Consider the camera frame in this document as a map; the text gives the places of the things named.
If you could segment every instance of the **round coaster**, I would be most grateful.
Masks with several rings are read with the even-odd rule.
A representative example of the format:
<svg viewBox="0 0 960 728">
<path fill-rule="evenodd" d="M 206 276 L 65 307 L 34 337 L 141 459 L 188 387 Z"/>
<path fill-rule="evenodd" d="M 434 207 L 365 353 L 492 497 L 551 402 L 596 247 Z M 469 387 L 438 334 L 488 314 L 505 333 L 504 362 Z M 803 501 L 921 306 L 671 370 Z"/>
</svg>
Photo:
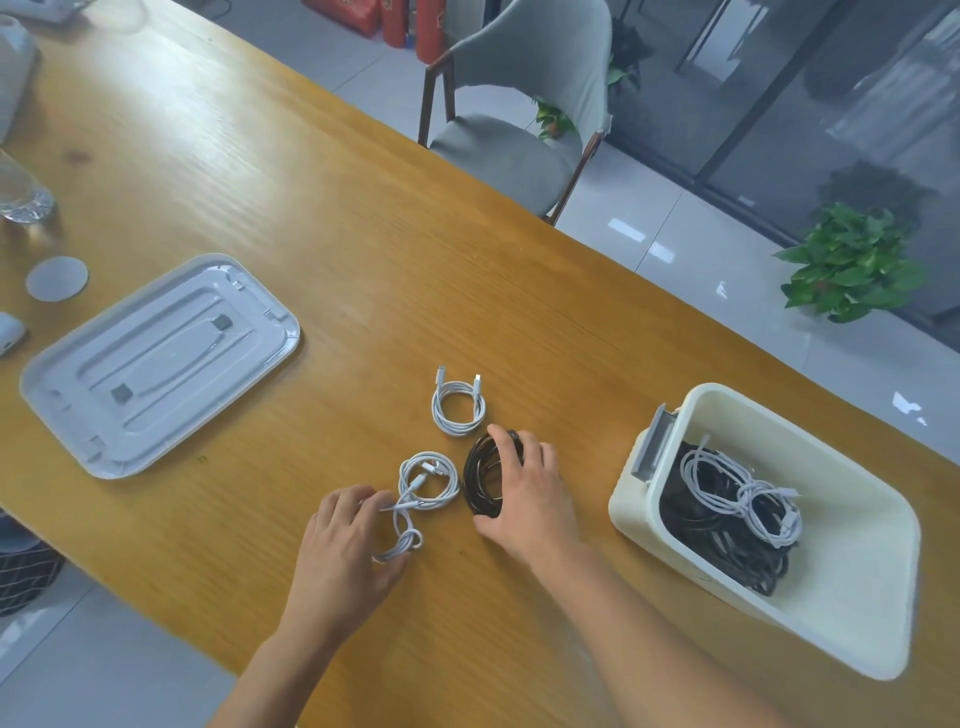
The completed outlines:
<svg viewBox="0 0 960 728">
<path fill-rule="evenodd" d="M 47 303 L 65 301 L 84 290 L 89 278 L 82 260 L 58 255 L 34 267 L 27 276 L 27 293 Z"/>
</svg>

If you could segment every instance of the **coiled cable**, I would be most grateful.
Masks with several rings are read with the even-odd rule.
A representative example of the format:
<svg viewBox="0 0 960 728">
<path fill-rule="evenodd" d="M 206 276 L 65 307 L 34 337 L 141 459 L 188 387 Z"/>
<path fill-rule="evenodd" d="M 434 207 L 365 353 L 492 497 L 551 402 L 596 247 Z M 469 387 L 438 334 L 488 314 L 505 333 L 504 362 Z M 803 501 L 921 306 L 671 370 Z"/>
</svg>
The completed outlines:
<svg viewBox="0 0 960 728">
<path fill-rule="evenodd" d="M 731 503 L 741 502 L 739 493 L 743 480 L 733 477 L 729 467 L 714 467 L 713 464 L 720 460 L 705 459 L 707 454 L 717 455 L 718 458 L 726 456 L 706 449 L 704 445 L 702 443 L 697 448 L 681 443 L 660 496 L 663 525 L 674 538 L 738 584 L 760 595 L 772 596 L 777 584 L 789 570 L 789 552 L 798 542 L 793 541 L 788 546 L 773 546 L 751 529 L 747 518 L 739 515 L 740 507 L 734 509 L 731 506 Z M 687 482 L 693 482 L 691 462 L 695 462 L 696 467 L 696 482 L 692 488 Z M 686 477 L 683 475 L 684 463 Z M 697 498 L 698 493 L 704 497 Z M 795 506 L 785 494 L 779 495 L 767 492 L 751 496 L 750 510 L 762 526 L 761 531 L 775 535 L 786 530 L 799 538 L 799 529 L 794 530 L 791 520 L 787 518 L 788 508 Z M 705 500 L 723 505 L 725 512 L 713 510 L 704 503 Z"/>
<path fill-rule="evenodd" d="M 507 430 L 514 441 L 516 456 L 523 463 L 523 443 L 513 430 Z M 464 463 L 464 498 L 475 516 L 488 516 L 495 519 L 500 515 L 503 497 L 490 495 L 484 485 L 487 476 L 500 468 L 500 453 L 496 442 L 490 435 L 484 435 L 473 445 Z"/>
<path fill-rule="evenodd" d="M 417 467 L 422 470 L 422 473 L 418 473 L 413 480 L 410 480 L 410 475 Z M 445 477 L 446 487 L 438 496 L 421 496 L 417 490 L 431 474 Z M 460 492 L 457 467 L 446 455 L 432 451 L 418 452 L 400 465 L 396 489 L 399 492 L 396 503 L 382 509 L 383 512 L 393 511 L 396 546 L 373 556 L 373 559 L 381 564 L 397 558 L 405 551 L 423 546 L 423 534 L 414 527 L 410 511 L 432 511 L 443 508 L 456 498 Z M 405 527 L 402 529 L 400 519 L 404 520 Z"/>
<path fill-rule="evenodd" d="M 454 437 L 469 435 L 480 426 L 487 416 L 487 401 L 480 394 L 480 375 L 473 378 L 473 384 L 465 381 L 446 381 L 446 367 L 437 370 L 437 389 L 433 393 L 431 410 L 433 421 L 441 430 Z M 455 423 L 444 414 L 444 397 L 449 395 L 470 395 L 473 397 L 473 419 L 468 423 Z"/>
</svg>

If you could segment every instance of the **chair backrest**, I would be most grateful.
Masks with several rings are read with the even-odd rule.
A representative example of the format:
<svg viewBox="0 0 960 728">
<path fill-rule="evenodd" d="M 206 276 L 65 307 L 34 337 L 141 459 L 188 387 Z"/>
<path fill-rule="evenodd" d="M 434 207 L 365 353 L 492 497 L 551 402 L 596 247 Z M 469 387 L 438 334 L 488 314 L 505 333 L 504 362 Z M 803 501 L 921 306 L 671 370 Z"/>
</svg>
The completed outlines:
<svg viewBox="0 0 960 728">
<path fill-rule="evenodd" d="M 456 87 L 499 85 L 570 117 L 586 147 L 605 132 L 612 21 L 605 0 L 514 0 L 450 49 Z"/>
</svg>

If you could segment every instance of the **bin handle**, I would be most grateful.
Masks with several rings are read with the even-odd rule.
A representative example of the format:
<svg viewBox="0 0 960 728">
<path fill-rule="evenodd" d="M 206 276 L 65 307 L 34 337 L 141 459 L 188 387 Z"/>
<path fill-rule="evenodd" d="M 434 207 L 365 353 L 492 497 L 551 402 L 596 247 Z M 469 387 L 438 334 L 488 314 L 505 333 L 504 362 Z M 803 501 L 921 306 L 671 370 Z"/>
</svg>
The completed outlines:
<svg viewBox="0 0 960 728">
<path fill-rule="evenodd" d="M 667 438 L 673 431 L 673 425 L 677 423 L 677 416 L 672 412 L 666 411 L 666 403 L 657 408 L 657 414 L 654 415 L 653 422 L 647 430 L 647 436 L 643 439 L 643 445 L 640 446 L 640 452 L 636 454 L 631 474 L 645 483 L 649 483 L 657 471 L 660 459 L 663 457 L 663 447 L 666 445 Z"/>
</svg>

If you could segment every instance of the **chair seat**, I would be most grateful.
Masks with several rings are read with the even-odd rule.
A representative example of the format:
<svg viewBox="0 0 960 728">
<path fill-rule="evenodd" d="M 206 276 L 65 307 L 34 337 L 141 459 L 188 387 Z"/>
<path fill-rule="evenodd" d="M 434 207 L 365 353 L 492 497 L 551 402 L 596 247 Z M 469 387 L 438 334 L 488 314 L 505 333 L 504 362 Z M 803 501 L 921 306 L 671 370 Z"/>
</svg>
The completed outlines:
<svg viewBox="0 0 960 728">
<path fill-rule="evenodd" d="M 430 149 L 538 216 L 557 203 L 573 174 L 531 133 L 482 114 L 456 117 Z"/>
</svg>

